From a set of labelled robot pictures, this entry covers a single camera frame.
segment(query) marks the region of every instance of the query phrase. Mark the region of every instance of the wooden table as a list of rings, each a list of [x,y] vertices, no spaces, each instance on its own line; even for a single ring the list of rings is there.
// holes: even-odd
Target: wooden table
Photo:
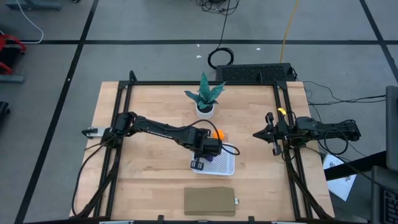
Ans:
[[[96,105],[93,126],[111,123],[117,82],[103,82]],[[301,82],[288,83],[292,109],[297,116],[310,116]],[[196,92],[198,86],[135,85],[129,111],[172,126],[184,126],[198,120],[195,104],[184,90]],[[226,133],[226,142],[238,147],[232,176],[195,174],[190,169],[192,153],[174,141],[146,133],[124,138],[122,159],[114,199],[112,219],[156,220],[294,220],[285,162],[272,155],[272,145],[252,137],[265,128],[267,112],[277,119],[271,86],[225,86],[217,99],[215,115],[210,119]],[[211,129],[206,123],[196,127]],[[99,142],[88,140],[87,146]],[[315,142],[308,147],[318,149]],[[86,151],[86,159],[94,149]],[[98,188],[103,157],[102,149],[84,168],[76,195],[76,210],[81,211]],[[309,191],[325,211],[334,216],[320,156],[302,149],[302,161]],[[234,217],[186,216],[183,211],[184,187],[232,187],[239,199]],[[302,194],[297,188],[301,216],[305,217]],[[104,214],[108,193],[104,194]]]

